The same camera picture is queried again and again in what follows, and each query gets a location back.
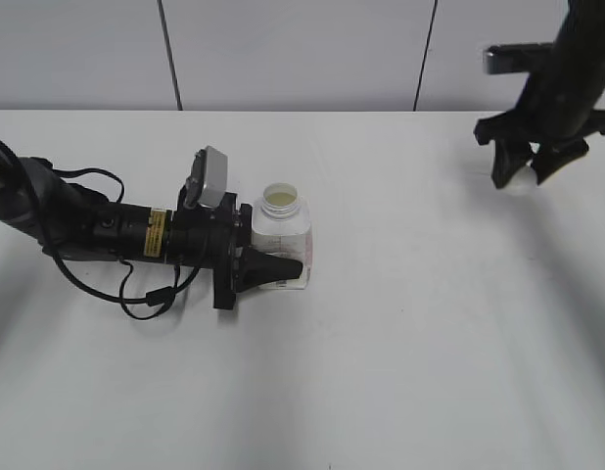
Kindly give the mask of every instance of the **bottle threaded neck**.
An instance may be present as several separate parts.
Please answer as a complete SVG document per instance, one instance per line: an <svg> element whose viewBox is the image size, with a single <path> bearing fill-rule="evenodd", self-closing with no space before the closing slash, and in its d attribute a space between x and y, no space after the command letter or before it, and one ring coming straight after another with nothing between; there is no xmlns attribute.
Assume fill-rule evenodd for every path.
<svg viewBox="0 0 605 470"><path fill-rule="evenodd" d="M299 193L291 184L275 183L263 191L261 210L270 218L290 218L300 209Z"/></svg>

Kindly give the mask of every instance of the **white object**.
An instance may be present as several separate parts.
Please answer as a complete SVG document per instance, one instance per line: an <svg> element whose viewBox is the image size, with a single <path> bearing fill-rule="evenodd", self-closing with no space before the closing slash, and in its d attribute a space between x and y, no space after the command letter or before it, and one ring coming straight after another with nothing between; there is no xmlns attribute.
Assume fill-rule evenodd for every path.
<svg viewBox="0 0 605 470"><path fill-rule="evenodd" d="M304 291L222 325L206 270L142 323L0 222L0 470L605 470L605 137L513 200L483 116L0 112L18 154L110 169L130 204L172 207L209 144L240 202L291 174L316 235ZM126 294L171 274L136 264Z"/></svg>
<svg viewBox="0 0 605 470"><path fill-rule="evenodd" d="M306 201L291 184L275 183L263 191L253 211L253 246L260 252L302 262L298 279L263 284L260 289L304 289L311 275L313 242Z"/></svg>

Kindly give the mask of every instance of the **bottle opening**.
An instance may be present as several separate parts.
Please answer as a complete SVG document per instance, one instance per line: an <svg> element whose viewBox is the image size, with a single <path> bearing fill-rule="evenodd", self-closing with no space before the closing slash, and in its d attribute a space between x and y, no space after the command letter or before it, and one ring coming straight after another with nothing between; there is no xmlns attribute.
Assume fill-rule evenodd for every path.
<svg viewBox="0 0 605 470"><path fill-rule="evenodd" d="M263 210L279 217L293 215L299 209L298 198L299 193L291 184L271 184L263 191Z"/></svg>

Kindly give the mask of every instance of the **robot end effector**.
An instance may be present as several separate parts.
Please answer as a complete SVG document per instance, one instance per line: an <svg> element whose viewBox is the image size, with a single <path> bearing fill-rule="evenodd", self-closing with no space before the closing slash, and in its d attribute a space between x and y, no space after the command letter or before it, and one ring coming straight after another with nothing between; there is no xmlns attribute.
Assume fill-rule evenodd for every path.
<svg viewBox="0 0 605 470"><path fill-rule="evenodd" d="M527 165L541 184L587 154L587 136L605 135L605 110L593 109L605 90L605 0L572 2L553 44L492 46L485 62L489 74L530 73L515 108L475 128L480 145L495 143L497 189Z"/></svg>

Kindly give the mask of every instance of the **white wall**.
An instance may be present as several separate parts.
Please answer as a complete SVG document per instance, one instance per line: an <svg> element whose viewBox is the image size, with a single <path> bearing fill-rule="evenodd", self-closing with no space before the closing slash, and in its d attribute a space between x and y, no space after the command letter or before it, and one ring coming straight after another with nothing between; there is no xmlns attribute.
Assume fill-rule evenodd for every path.
<svg viewBox="0 0 605 470"><path fill-rule="evenodd" d="M188 110L405 111L434 0L163 0ZM493 43L550 41L567 0L440 0L419 110L504 110ZM156 0L0 0L0 109L175 109Z"/></svg>
<svg viewBox="0 0 605 470"><path fill-rule="evenodd" d="M0 0L0 109L175 109L154 1Z"/></svg>
<svg viewBox="0 0 605 470"><path fill-rule="evenodd" d="M430 0L165 0L192 110L408 110Z"/></svg>

